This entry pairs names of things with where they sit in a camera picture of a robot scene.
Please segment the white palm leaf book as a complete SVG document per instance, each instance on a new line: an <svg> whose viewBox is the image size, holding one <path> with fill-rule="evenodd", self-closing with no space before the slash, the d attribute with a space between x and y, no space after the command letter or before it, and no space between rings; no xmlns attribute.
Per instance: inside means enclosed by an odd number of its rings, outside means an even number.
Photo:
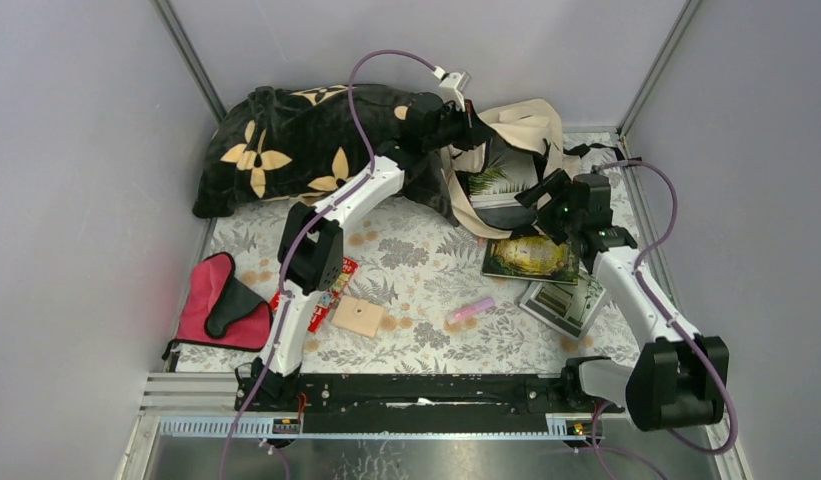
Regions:
<svg viewBox="0 0 821 480"><path fill-rule="evenodd" d="M515 197L537 183L534 156L494 139L486 148L483 171L468 178L468 198L478 210L519 206Z"/></svg>

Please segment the beige canvas student bag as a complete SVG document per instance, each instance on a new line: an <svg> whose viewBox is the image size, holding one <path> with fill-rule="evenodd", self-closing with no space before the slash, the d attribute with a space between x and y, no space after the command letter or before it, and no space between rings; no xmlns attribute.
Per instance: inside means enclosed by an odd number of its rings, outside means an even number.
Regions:
<svg viewBox="0 0 821 480"><path fill-rule="evenodd" d="M534 156L538 182L558 168L575 176L579 173L580 159L595 150L611 150L618 159L623 158L619 148L608 143L566 148L561 118L545 100L533 99L492 108L480 113L479 117L493 129L493 137L489 141L468 151L453 146L440 150L453 214L460 226L477 237L508 239L535 235L535 208L549 200L544 196L532 208L519 204L478 210L470 204L468 178L483 171L486 148L494 139L507 143L513 149L530 152Z"/></svg>

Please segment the green forest cover book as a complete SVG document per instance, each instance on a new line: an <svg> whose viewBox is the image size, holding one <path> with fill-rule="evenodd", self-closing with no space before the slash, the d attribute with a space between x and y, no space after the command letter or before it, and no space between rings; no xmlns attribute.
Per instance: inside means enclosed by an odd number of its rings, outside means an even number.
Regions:
<svg viewBox="0 0 821 480"><path fill-rule="evenodd" d="M486 276L576 285L580 260L567 243L544 236L489 240L481 273Z"/></svg>

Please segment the grey photo cover book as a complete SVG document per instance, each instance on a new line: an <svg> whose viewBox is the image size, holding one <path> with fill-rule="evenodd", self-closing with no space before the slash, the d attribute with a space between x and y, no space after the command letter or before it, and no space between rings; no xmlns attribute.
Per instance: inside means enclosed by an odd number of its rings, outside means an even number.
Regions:
<svg viewBox="0 0 821 480"><path fill-rule="evenodd" d="M517 301L529 315L573 340L583 340L610 299L586 270L574 284L532 282Z"/></svg>

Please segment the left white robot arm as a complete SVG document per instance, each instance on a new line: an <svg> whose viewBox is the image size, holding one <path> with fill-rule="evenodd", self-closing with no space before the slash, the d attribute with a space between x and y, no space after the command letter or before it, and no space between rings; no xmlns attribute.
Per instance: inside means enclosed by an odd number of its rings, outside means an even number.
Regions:
<svg viewBox="0 0 821 480"><path fill-rule="evenodd" d="M253 362L259 372L241 388L274 411L295 401L305 337L318 300L343 266L346 228L398 193L407 176L422 167L420 155L448 145L476 147L492 135L471 100L461 94L450 100L432 94L410 107L403 133L374 145L356 100L347 103L367 161L325 199L290 209L278 250L279 304L269 338Z"/></svg>

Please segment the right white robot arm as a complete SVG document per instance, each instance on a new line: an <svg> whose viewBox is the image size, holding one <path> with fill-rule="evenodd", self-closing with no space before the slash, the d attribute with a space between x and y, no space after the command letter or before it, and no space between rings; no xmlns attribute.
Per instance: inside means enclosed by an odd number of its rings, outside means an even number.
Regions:
<svg viewBox="0 0 821 480"><path fill-rule="evenodd" d="M563 405L583 412L597 400L610 401L645 432L720 422L728 405L728 347L718 336L701 335L651 276L632 234L613 221L608 178L557 169L515 198L534 213L538 231L572 248L640 348L632 367L603 356L567 361Z"/></svg>

